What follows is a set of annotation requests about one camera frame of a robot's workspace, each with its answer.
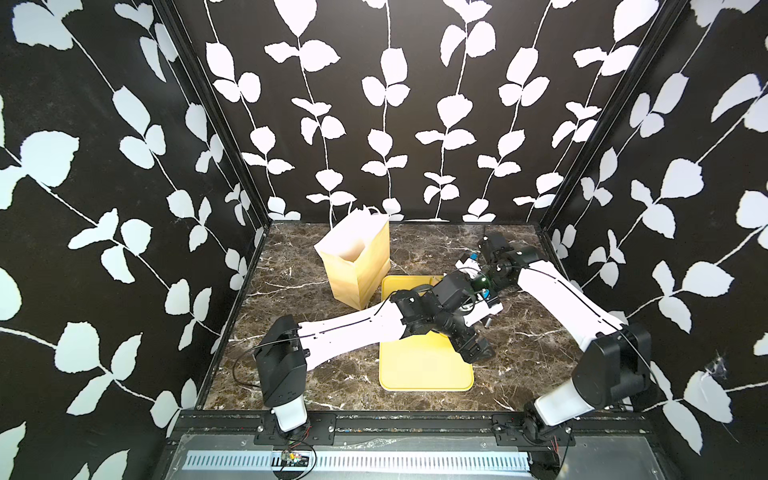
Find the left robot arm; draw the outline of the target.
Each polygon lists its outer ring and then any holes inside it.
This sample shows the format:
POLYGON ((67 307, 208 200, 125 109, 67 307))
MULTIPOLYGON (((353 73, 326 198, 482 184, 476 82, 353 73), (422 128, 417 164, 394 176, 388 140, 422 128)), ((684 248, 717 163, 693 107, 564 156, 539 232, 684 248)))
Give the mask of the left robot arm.
POLYGON ((309 371, 372 344, 432 331, 445 335, 465 362, 487 360, 494 351, 475 325, 501 310, 498 298, 445 277, 435 286, 396 290, 377 305, 324 321, 280 317, 253 351, 263 403, 279 431, 291 433, 308 424, 309 371))

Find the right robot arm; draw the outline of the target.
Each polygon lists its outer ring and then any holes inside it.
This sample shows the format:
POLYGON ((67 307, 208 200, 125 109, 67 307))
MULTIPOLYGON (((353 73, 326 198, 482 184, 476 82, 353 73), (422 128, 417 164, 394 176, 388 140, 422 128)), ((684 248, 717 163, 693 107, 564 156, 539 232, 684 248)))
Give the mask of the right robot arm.
POLYGON ((470 325, 494 315, 499 294, 515 287, 553 315, 582 351, 571 377, 533 402, 539 424, 559 426, 651 386, 647 329, 626 325, 603 310, 532 246, 514 247, 492 232, 483 236, 479 249, 479 255, 465 254, 456 262, 474 291, 470 325))

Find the brown paper bag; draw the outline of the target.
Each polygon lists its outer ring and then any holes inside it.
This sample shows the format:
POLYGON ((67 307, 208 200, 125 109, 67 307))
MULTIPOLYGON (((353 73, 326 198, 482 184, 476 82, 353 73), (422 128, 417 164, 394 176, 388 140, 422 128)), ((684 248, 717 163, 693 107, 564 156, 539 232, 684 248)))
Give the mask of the brown paper bag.
POLYGON ((376 207, 352 210, 315 245, 336 300, 368 305, 391 268, 389 219, 376 207))

